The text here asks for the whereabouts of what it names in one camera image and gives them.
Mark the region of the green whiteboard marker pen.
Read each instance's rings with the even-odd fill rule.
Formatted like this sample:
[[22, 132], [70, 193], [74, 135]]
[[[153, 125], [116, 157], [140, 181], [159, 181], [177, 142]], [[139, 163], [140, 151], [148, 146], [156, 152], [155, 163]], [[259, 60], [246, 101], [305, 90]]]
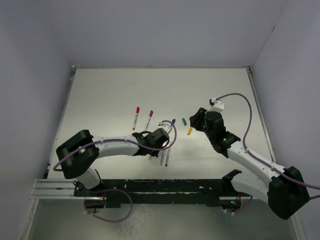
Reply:
[[165, 155], [166, 155], [166, 151], [164, 150], [164, 151], [162, 151], [162, 154], [161, 154], [160, 166], [162, 166], [162, 165], [163, 165], [163, 163], [164, 163]]

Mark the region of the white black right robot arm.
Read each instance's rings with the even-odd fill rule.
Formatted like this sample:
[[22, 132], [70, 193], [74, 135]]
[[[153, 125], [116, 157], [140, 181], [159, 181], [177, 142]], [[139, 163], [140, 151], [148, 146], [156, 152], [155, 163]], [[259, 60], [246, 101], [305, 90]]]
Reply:
[[190, 127], [205, 133], [213, 149], [224, 157], [242, 165], [255, 176], [236, 171], [222, 183], [228, 196], [246, 193], [267, 203], [275, 215], [289, 219], [310, 201], [301, 172], [291, 166], [286, 168], [265, 158], [253, 157], [243, 141], [226, 130], [222, 115], [200, 108], [189, 118]]

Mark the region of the magenta whiteboard marker pen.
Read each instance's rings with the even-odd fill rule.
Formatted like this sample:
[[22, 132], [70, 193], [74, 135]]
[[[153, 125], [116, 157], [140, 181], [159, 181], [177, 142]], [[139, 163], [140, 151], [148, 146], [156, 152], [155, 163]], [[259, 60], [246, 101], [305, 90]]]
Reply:
[[148, 130], [148, 127], [149, 127], [149, 124], [150, 124], [151, 118], [152, 118], [152, 117], [149, 115], [149, 116], [148, 116], [148, 118], [147, 118], [147, 121], [146, 121], [145, 127], [144, 127], [144, 131], [147, 131], [147, 130]]

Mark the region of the yellow pen cap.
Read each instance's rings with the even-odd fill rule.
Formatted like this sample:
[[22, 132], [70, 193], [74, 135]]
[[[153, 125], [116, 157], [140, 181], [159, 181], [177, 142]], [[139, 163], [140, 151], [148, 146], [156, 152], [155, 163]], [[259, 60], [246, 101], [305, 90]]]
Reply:
[[192, 132], [192, 128], [190, 127], [190, 128], [188, 129], [187, 135], [190, 135], [191, 132]]

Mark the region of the red whiteboard marker pen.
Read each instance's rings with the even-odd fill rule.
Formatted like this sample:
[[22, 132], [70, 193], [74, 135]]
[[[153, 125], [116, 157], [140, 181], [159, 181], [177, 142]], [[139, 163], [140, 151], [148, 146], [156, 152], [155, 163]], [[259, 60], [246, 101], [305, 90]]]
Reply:
[[136, 112], [136, 113], [135, 113], [135, 116], [134, 116], [134, 121], [133, 121], [132, 130], [135, 130], [135, 129], [136, 129], [137, 122], [138, 122], [138, 117], [139, 117], [139, 113]]

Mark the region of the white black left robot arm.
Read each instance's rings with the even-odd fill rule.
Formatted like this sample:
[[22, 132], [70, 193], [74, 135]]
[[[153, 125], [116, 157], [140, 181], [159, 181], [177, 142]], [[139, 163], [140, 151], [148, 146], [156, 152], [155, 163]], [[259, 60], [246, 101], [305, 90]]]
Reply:
[[93, 136], [79, 131], [56, 149], [65, 179], [76, 179], [91, 196], [103, 191], [98, 172], [91, 168], [96, 159], [112, 156], [158, 156], [170, 140], [171, 128], [159, 126], [155, 131], [134, 132], [123, 137]]

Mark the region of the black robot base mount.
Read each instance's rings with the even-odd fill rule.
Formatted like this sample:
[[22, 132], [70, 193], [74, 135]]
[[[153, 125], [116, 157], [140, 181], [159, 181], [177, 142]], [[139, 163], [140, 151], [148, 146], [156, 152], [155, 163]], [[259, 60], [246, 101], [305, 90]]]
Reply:
[[73, 184], [74, 196], [83, 197], [90, 209], [150, 204], [205, 205], [235, 211], [244, 196], [222, 179], [104, 179], [91, 190], [79, 181]]

